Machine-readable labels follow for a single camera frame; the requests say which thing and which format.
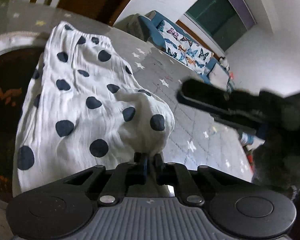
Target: pink butterfly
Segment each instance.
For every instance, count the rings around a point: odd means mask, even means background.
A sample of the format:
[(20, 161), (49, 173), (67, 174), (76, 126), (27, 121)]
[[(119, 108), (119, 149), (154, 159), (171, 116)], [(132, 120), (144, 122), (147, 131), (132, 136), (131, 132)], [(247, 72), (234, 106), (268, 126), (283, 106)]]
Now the pink butterfly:
[(179, 33), (177, 33), (174, 28), (168, 30), (167, 33), (171, 34), (176, 40), (178, 40)]

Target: orange logo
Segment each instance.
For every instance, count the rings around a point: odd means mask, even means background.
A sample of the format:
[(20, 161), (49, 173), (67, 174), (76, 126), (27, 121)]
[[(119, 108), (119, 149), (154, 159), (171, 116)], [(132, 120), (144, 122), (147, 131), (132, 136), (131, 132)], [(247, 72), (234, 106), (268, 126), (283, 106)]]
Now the orange logo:
[[(10, 103), (11, 98), (13, 97), (18, 97), (22, 94), (22, 88), (19, 89), (9, 89), (7, 90), (5, 93), (2, 92), (2, 89), (0, 88), (0, 99), (1, 100), (6, 100), (5, 101), (5, 105), (7, 105), (8, 103)], [(15, 106), (16, 102), (12, 101), (11, 102), (11, 106)]]

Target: orange butterfly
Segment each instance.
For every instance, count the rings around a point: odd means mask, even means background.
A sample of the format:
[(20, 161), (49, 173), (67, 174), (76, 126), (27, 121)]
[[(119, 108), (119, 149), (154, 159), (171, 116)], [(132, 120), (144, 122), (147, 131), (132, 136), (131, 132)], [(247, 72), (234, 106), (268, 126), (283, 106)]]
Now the orange butterfly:
[(187, 49), (183, 48), (181, 45), (178, 46), (179, 50), (182, 50), (183, 52), (186, 52)]
[(195, 61), (192, 60), (191, 58), (189, 57), (186, 57), (186, 59), (188, 60), (188, 63), (191, 64), (191, 65), (194, 65), (195, 66)]

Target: sofa armrest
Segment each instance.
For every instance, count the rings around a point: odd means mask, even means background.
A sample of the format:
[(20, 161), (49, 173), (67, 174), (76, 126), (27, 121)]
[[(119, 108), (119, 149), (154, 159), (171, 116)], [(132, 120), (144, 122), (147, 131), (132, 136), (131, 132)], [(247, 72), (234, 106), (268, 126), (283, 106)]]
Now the sofa armrest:
[(152, 38), (152, 41), (155, 45), (163, 48), (166, 47), (164, 38), (162, 37), (160, 32), (155, 28), (152, 21), (150, 21), (147, 17), (144, 16), (139, 16), (138, 21), (140, 23), (144, 41), (147, 41), (149, 38)]

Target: round dark mat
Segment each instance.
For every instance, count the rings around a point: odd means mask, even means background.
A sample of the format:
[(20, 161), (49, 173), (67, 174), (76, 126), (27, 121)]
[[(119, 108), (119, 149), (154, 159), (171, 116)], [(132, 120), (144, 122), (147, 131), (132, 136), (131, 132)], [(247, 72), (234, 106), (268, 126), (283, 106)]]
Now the round dark mat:
[(15, 136), (22, 104), (43, 50), (22, 48), (0, 55), (0, 196), (4, 200), (6, 192), (11, 192)]

